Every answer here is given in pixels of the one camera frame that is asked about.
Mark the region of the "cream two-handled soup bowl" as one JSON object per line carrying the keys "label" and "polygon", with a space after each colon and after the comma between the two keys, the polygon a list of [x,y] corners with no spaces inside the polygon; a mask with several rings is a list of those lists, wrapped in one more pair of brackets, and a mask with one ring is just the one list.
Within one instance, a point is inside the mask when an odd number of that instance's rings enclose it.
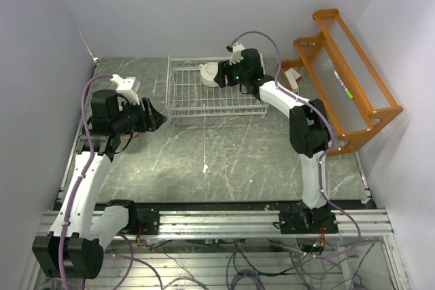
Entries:
{"label": "cream two-handled soup bowl", "polygon": [[218,75],[218,63],[207,62],[200,64],[199,66],[201,82],[208,87],[218,87],[218,83],[215,81],[215,77]]}

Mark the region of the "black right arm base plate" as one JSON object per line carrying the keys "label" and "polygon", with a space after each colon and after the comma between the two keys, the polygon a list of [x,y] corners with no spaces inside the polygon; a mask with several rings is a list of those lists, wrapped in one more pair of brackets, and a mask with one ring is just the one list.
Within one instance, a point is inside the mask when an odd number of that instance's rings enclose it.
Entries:
{"label": "black right arm base plate", "polygon": [[281,234],[326,234],[338,233],[335,214],[327,208],[315,210],[280,211],[278,222],[273,222]]}

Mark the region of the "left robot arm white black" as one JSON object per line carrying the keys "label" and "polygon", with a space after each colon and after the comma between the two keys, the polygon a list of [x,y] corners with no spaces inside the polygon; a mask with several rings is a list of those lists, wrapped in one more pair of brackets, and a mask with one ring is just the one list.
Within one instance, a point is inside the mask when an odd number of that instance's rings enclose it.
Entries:
{"label": "left robot arm white black", "polygon": [[132,200],[110,200],[97,219],[92,218],[94,208],[114,156],[121,152],[121,137],[154,132],[167,120],[148,98],[131,102],[115,90],[94,92],[90,106],[64,202],[47,235],[36,236],[32,245],[49,278],[96,278],[113,237],[137,229],[139,218]]}

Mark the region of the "white wire dish rack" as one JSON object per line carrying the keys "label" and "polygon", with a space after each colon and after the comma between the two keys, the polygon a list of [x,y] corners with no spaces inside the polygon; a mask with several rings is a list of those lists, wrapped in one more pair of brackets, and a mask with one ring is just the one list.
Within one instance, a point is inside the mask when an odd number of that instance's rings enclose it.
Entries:
{"label": "white wire dish rack", "polygon": [[175,58],[168,57],[165,104],[167,117],[194,118],[238,115],[265,116],[268,104],[238,86],[220,88],[201,81],[201,66],[208,62],[226,60],[225,57]]}

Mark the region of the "white bowl red pattern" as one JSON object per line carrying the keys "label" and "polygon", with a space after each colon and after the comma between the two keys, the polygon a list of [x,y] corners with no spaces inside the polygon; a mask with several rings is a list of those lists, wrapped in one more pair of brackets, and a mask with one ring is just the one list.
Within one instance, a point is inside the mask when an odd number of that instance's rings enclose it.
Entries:
{"label": "white bowl red pattern", "polygon": [[130,139],[130,138],[135,138],[137,135],[138,135],[139,133],[138,132],[133,132],[133,133],[130,133],[130,134],[123,134],[120,138],[122,139],[122,140],[128,140],[128,139]]}

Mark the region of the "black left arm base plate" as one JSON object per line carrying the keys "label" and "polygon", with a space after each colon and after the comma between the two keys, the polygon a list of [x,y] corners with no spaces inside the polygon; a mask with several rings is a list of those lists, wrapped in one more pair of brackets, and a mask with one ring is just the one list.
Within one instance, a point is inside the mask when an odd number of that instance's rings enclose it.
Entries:
{"label": "black left arm base plate", "polygon": [[157,235],[160,226],[160,213],[154,205],[133,203],[130,213],[129,232],[140,235]]}

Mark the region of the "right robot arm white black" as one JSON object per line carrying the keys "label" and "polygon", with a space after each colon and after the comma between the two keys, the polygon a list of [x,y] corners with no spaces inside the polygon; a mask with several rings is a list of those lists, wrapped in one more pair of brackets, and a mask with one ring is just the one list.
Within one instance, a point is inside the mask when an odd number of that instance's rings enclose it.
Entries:
{"label": "right robot arm white black", "polygon": [[220,87],[239,86],[259,101],[268,103],[289,119],[290,144],[300,156],[302,166],[302,201],[310,209],[299,217],[301,228],[316,232],[323,224],[322,214],[315,210],[326,205],[324,190],[325,158],[332,128],[320,99],[310,101],[287,88],[264,72],[262,57],[256,49],[241,43],[228,46],[230,57],[217,64],[214,82]]}

